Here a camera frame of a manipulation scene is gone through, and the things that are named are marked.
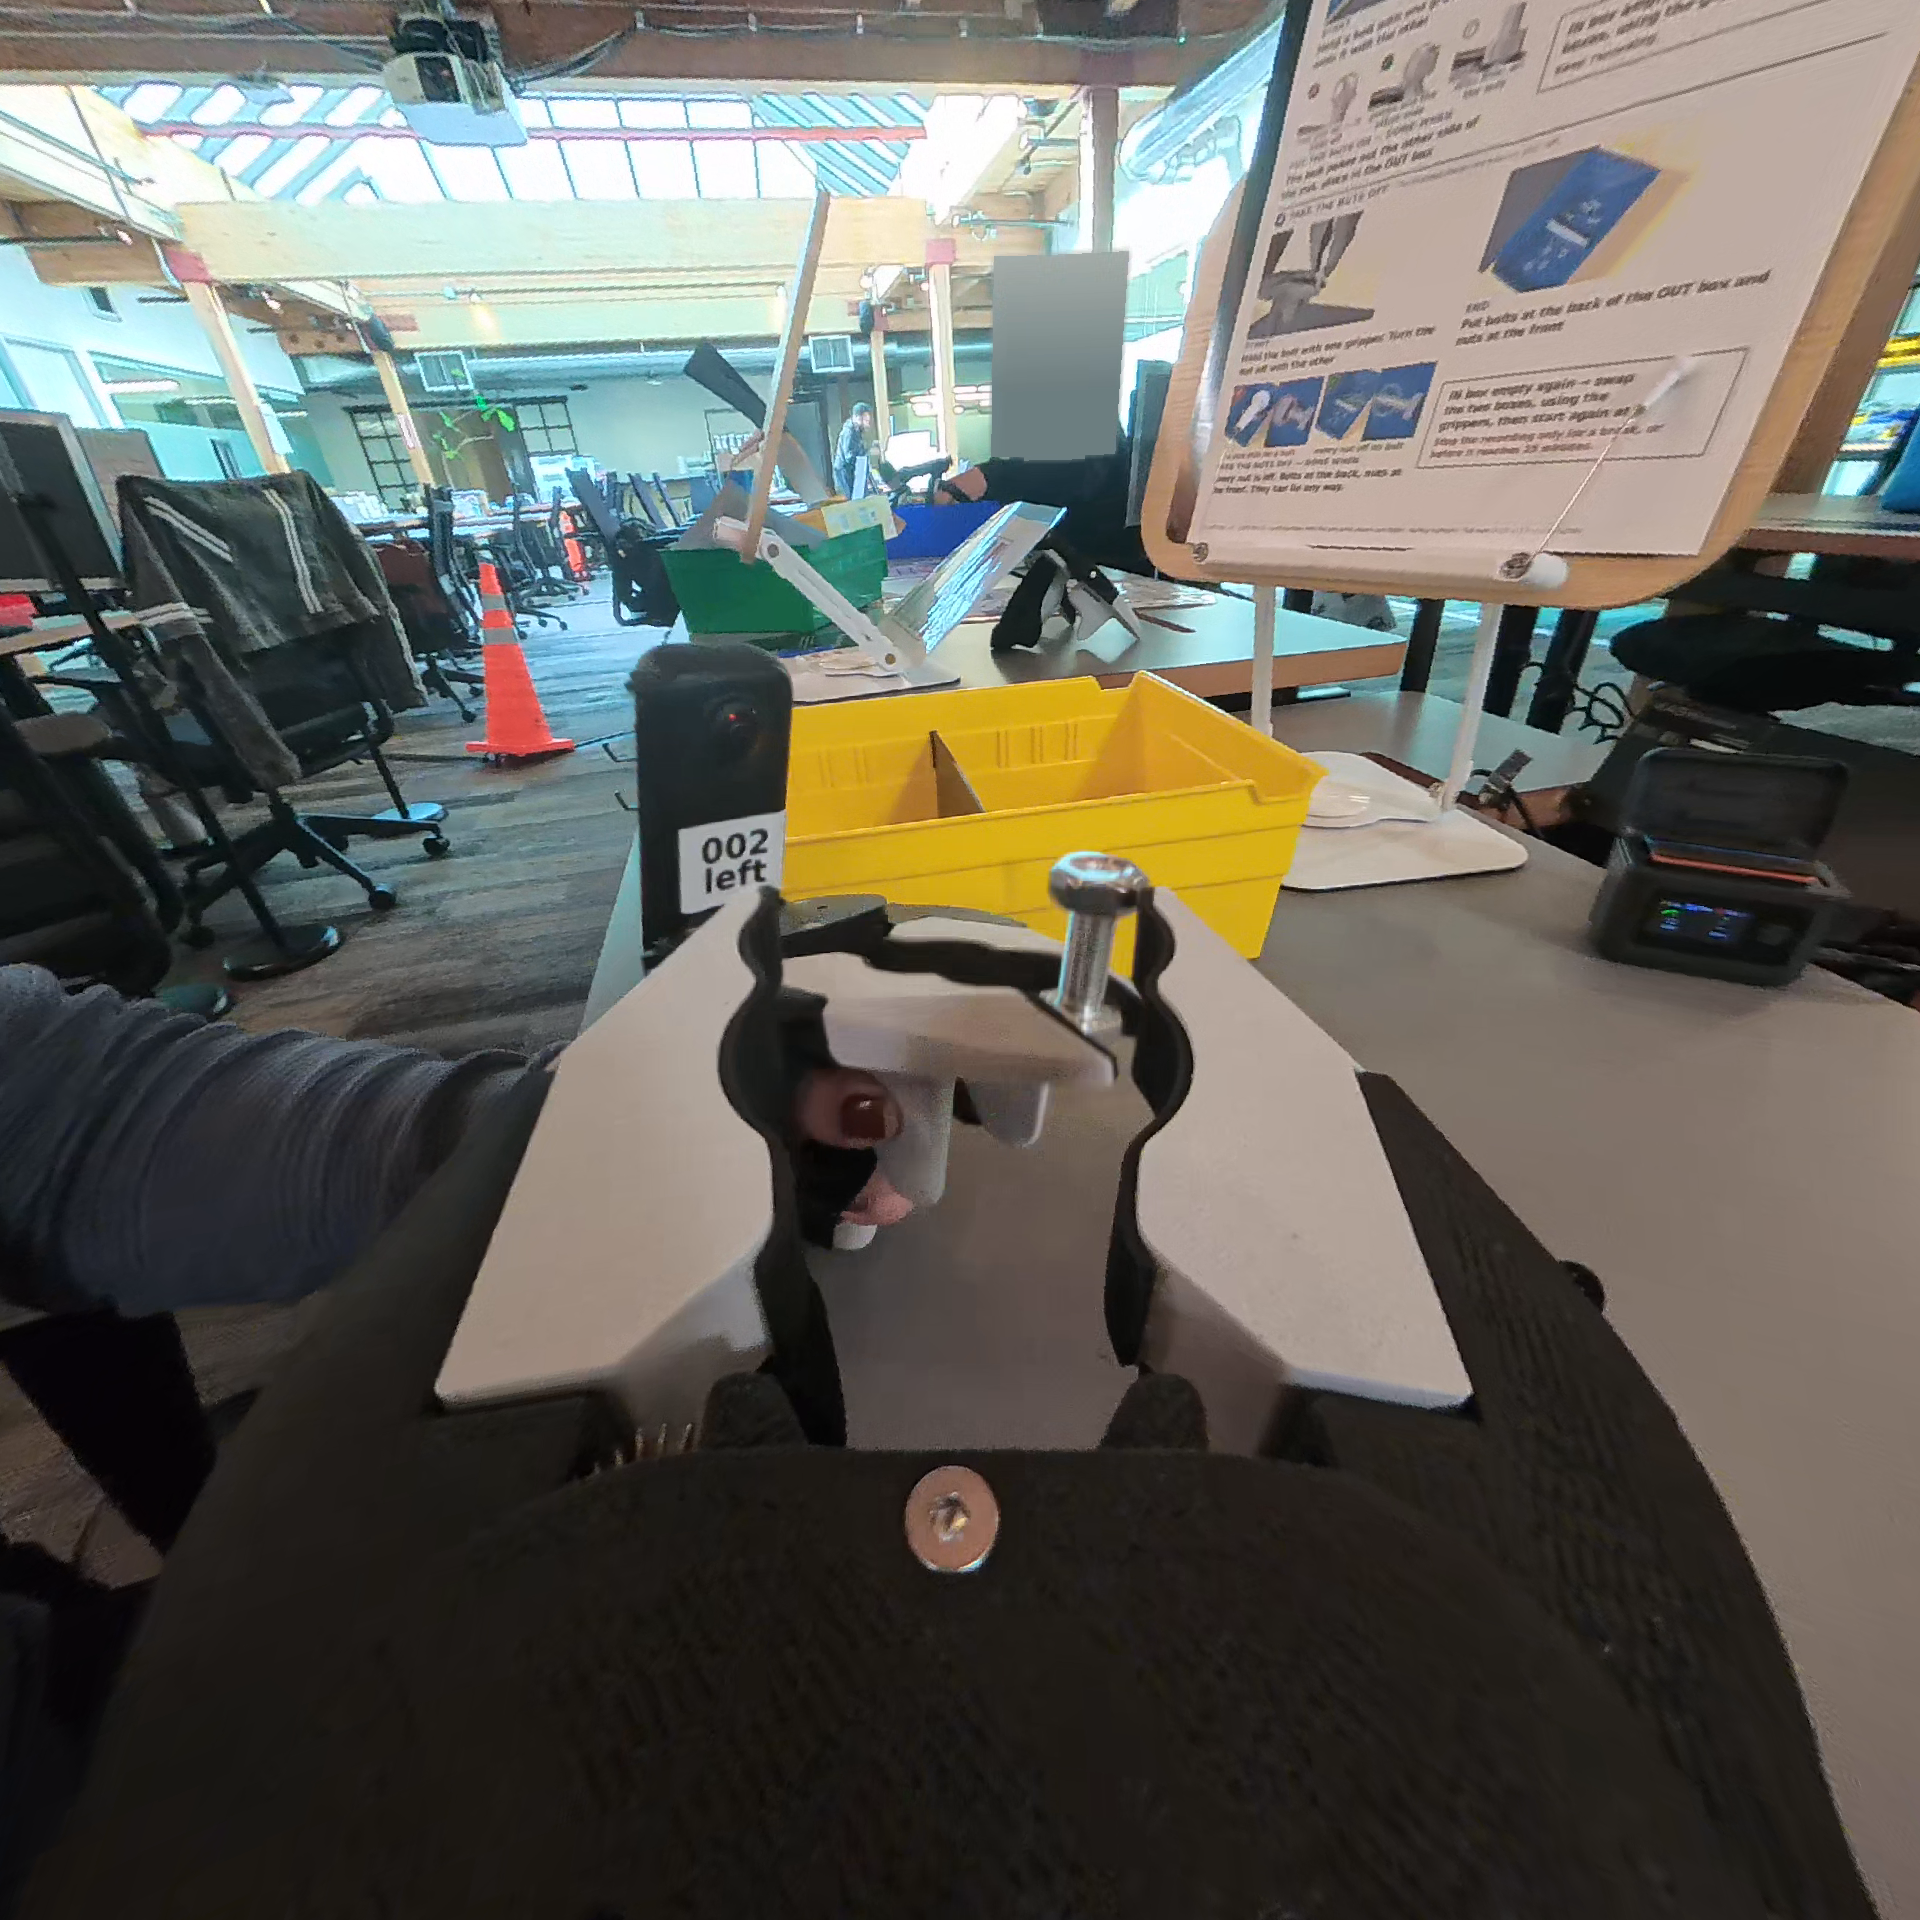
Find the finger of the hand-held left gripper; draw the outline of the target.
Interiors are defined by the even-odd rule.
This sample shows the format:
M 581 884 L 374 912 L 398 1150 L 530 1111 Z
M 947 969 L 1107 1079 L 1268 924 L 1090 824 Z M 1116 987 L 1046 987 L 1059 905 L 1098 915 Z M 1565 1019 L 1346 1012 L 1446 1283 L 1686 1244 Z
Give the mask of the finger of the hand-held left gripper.
M 972 912 L 888 912 L 883 954 L 894 974 L 947 974 L 947 983 L 1059 983 L 1059 940 L 1013 924 L 1013 915 L 972 915 Z
M 998 1142 L 1037 1142 L 1051 1085 L 1116 1085 L 1116 1050 L 1024 987 L 819 957 L 832 1062 L 966 1085 Z

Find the computer monitor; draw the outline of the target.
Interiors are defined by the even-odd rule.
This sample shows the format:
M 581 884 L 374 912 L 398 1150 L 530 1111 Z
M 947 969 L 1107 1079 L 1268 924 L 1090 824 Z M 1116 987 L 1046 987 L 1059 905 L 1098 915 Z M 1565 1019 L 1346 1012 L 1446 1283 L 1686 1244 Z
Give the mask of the computer monitor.
M 69 417 L 0 417 L 0 593 L 118 593 L 118 527 Z

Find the person's left hand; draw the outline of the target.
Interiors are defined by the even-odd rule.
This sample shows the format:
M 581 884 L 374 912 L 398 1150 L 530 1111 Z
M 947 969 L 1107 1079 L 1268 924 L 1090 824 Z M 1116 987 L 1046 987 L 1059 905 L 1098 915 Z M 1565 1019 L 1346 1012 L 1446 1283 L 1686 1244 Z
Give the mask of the person's left hand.
M 791 1171 L 799 1217 L 808 1244 L 832 1230 L 894 1230 L 908 1201 L 883 1171 L 883 1142 L 894 1142 L 901 1111 L 878 1075 L 808 1062 L 791 1097 Z

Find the yellow divided plastic bin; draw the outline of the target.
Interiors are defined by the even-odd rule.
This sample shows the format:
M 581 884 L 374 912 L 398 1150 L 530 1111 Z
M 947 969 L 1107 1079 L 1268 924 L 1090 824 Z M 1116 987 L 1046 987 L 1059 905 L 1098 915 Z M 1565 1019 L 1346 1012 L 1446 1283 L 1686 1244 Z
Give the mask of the yellow divided plastic bin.
M 932 730 L 979 815 L 932 815 Z M 1313 754 L 1167 679 L 799 705 L 786 898 L 998 912 L 1059 940 L 1051 859 L 1120 854 L 1253 957 L 1313 785 Z

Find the ceiling projector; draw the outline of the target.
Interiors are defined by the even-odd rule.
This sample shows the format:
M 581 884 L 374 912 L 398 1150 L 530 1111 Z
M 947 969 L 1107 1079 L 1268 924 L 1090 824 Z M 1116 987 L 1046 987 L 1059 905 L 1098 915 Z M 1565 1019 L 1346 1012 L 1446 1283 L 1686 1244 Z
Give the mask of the ceiling projector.
M 524 105 L 499 72 L 493 13 L 398 13 L 381 89 L 430 150 L 524 150 Z

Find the orange traffic cone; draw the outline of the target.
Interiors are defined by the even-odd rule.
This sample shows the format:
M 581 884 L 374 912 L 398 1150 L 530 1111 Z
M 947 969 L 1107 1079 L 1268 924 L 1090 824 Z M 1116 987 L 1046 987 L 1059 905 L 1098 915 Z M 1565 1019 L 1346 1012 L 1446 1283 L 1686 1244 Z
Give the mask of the orange traffic cone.
M 484 730 L 480 739 L 463 739 L 463 754 L 480 759 L 549 759 L 568 754 L 581 739 L 549 735 L 499 570 L 480 566 L 480 700 L 484 700 Z

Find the wooden pillar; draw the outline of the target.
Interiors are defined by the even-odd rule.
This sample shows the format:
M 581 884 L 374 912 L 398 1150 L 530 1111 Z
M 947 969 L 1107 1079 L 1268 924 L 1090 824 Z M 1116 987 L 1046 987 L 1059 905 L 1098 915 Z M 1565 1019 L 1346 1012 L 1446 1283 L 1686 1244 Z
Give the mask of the wooden pillar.
M 1820 494 L 1828 485 L 1839 432 L 1850 432 L 1850 417 L 1855 417 L 1855 405 L 1861 405 L 1861 385 L 1870 385 L 1870 376 L 1883 362 L 1883 335 L 1889 335 L 1889 321 L 1902 308 L 1910 267 L 1920 267 L 1920 189 L 1902 195 L 1902 208 L 1896 208 L 1896 228 L 1889 228 L 1889 239 L 1883 239 L 1883 254 L 1879 254 L 1879 267 L 1870 267 L 1870 285 L 1855 299 L 1855 317 L 1835 335 L 1835 362 L 1828 362 L 1828 376 L 1820 376 L 1820 385 L 1814 385 L 1814 405 L 1803 417 L 1803 439 L 1788 451 L 1773 494 Z

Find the white board stand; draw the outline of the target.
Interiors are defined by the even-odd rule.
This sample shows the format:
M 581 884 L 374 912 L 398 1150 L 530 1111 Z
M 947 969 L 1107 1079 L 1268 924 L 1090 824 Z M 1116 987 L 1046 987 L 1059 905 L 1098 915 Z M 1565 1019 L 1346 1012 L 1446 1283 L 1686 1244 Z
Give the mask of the white board stand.
M 1335 891 L 1380 891 L 1380 884 L 1438 884 L 1438 874 L 1512 874 L 1526 848 L 1501 839 L 1492 815 L 1460 802 L 1478 774 L 1478 730 L 1483 694 L 1496 669 L 1496 618 L 1483 606 L 1478 654 L 1469 654 L 1469 705 L 1457 720 L 1457 754 L 1438 785 L 1391 774 L 1369 754 L 1317 754 L 1317 785 L 1303 800 L 1303 824 L 1284 866 L 1284 891 L 1335 898 Z

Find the black folded stand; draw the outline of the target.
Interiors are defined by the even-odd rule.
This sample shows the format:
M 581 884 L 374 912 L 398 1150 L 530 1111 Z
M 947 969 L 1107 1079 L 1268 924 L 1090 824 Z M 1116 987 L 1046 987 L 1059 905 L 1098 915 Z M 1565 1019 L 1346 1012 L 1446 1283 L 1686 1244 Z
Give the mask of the black folded stand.
M 1096 666 L 1116 666 L 1135 641 L 1143 641 L 1143 618 L 1120 598 L 1120 582 L 1098 566 L 1051 546 L 1024 557 L 1013 593 L 985 635 L 998 654 L 1069 651 Z

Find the thin wooden board with stand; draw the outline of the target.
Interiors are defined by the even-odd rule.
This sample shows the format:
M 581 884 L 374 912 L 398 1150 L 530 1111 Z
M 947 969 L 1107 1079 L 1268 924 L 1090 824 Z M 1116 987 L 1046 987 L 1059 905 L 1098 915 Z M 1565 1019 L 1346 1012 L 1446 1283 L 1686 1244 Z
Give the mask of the thin wooden board with stand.
M 786 581 L 838 635 L 832 651 L 799 654 L 799 705 L 878 700 L 878 694 L 949 694 L 960 679 L 947 679 L 908 625 L 852 606 L 832 581 L 819 581 L 804 552 L 791 552 L 786 527 L 771 527 L 771 485 L 773 485 L 786 417 L 799 385 L 808 285 L 827 260 L 827 216 L 832 216 L 832 189 L 819 189 L 804 216 L 804 254 L 786 300 L 773 385 L 754 439 L 751 518 L 713 518 L 713 546 L 741 557 L 741 581 Z

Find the tilted tablet screen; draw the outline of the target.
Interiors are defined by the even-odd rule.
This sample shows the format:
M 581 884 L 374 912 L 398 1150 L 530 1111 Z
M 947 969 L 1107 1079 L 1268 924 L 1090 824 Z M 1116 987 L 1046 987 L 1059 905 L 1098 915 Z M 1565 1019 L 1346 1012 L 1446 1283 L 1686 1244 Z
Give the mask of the tilted tablet screen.
M 1005 499 L 960 552 L 938 557 L 894 606 L 878 611 L 878 635 L 894 654 L 932 654 L 979 598 L 1066 522 L 1046 499 Z

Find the black office chair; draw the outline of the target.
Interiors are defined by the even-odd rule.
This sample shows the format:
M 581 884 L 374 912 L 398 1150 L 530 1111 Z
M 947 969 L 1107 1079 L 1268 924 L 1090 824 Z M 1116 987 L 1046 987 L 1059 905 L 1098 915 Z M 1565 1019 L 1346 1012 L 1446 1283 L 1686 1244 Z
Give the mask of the black office chair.
M 248 898 L 261 940 L 252 957 L 232 974 L 299 974 L 336 954 L 328 924 L 284 924 L 261 905 L 261 866 L 299 859 L 299 866 L 328 866 L 342 874 L 374 912 L 398 912 L 398 891 L 350 859 L 350 839 L 419 839 L 430 859 L 454 854 L 441 839 L 441 802 L 406 802 L 389 739 L 398 720 L 389 705 L 368 700 L 359 666 L 328 654 L 314 679 L 299 666 L 291 682 L 265 682 L 261 705 L 291 735 L 303 774 L 284 790 L 252 790 L 232 746 L 218 739 L 213 712 L 199 700 L 174 700 L 161 682 L 161 654 L 149 618 L 133 611 L 130 669 L 118 669 L 118 712 L 133 730 L 138 759 L 185 790 L 185 802 L 201 824 L 201 848 L 185 866 L 185 940 L 201 945 L 201 912 L 218 898 Z

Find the silver steel bolt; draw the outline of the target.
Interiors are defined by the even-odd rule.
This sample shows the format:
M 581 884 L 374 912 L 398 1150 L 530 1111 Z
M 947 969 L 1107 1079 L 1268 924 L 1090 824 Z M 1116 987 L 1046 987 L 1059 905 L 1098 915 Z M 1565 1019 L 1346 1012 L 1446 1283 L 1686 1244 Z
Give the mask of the silver steel bolt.
M 1120 1028 L 1120 1019 L 1107 1012 L 1116 940 L 1148 905 L 1148 874 L 1120 854 L 1059 854 L 1046 891 L 1066 912 L 1051 1012 L 1079 1040 L 1116 1040 Z

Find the green plastic bin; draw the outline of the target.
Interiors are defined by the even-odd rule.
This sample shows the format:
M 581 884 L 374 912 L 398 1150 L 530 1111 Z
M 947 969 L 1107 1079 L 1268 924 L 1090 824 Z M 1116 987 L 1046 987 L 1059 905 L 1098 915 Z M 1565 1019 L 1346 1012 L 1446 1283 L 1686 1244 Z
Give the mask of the green plastic bin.
M 850 598 L 850 606 L 883 606 L 883 527 L 850 527 L 804 546 L 804 566 Z M 773 570 L 751 566 L 729 546 L 669 546 L 662 581 L 678 593 L 687 635 L 827 635 L 832 618 Z

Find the black bag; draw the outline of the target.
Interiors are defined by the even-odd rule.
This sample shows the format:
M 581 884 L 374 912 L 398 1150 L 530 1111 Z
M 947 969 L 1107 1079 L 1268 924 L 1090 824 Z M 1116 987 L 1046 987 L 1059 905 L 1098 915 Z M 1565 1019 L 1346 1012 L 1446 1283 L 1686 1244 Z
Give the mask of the black bag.
M 1835 641 L 1788 611 L 1657 611 L 1607 635 L 1607 654 L 1723 712 L 1920 705 L 1910 651 Z

